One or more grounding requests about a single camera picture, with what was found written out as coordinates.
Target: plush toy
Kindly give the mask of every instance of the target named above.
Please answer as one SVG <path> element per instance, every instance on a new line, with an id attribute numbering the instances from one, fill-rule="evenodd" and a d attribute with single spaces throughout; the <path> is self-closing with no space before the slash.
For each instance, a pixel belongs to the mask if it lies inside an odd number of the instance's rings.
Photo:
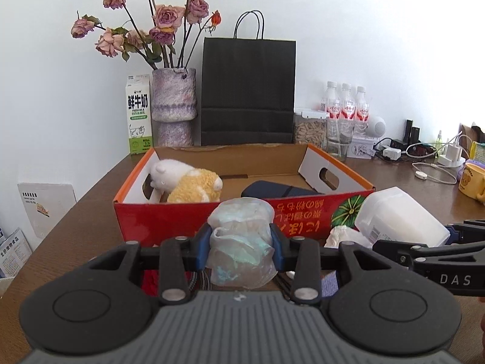
<path id="1" fill-rule="evenodd" d="M 221 190 L 222 179 L 215 172 L 196 168 L 182 176 L 167 202 L 217 202 Z"/>
<path id="2" fill-rule="evenodd" d="M 163 192 L 172 192 L 180 179 L 194 168 L 178 160 L 163 159 L 157 161 L 150 169 L 152 181 L 150 186 Z"/>

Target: yellow mug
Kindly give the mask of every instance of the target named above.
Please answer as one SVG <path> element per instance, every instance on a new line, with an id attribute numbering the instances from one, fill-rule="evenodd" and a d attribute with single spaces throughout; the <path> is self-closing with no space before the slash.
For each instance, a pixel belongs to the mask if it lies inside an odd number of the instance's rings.
<path id="1" fill-rule="evenodd" d="M 468 197 L 485 202 L 485 169 L 466 163 L 458 188 Z"/>

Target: barcode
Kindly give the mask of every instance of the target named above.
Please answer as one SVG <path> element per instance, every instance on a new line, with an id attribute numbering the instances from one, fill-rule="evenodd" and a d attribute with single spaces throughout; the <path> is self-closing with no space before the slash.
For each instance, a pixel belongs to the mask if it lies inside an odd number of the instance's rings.
<path id="1" fill-rule="evenodd" d="M 371 244 L 375 244 L 375 242 L 379 239 L 379 231 L 374 227 L 370 232 L 369 240 Z"/>

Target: vase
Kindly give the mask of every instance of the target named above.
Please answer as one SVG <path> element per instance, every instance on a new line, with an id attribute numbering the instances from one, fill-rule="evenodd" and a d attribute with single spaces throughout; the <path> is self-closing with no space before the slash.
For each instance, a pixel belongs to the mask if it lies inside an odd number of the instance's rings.
<path id="1" fill-rule="evenodd" d="M 197 117 L 196 70 L 161 68 L 153 71 L 152 119 L 184 122 Z"/>
<path id="2" fill-rule="evenodd" d="M 193 147 L 192 128 L 193 124 L 191 121 L 160 123 L 157 146 Z"/>

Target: gray ribbed surface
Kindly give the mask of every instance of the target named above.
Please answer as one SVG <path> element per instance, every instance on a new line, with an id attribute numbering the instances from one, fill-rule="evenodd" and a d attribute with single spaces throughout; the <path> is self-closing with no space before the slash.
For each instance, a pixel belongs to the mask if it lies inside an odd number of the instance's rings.
<path id="1" fill-rule="evenodd" d="M 315 308 L 280 292 L 199 292 L 192 302 L 162 308 L 139 338 L 87 358 L 34 351 L 24 364 L 458 364 L 448 353 L 383 358 L 336 336 Z"/>

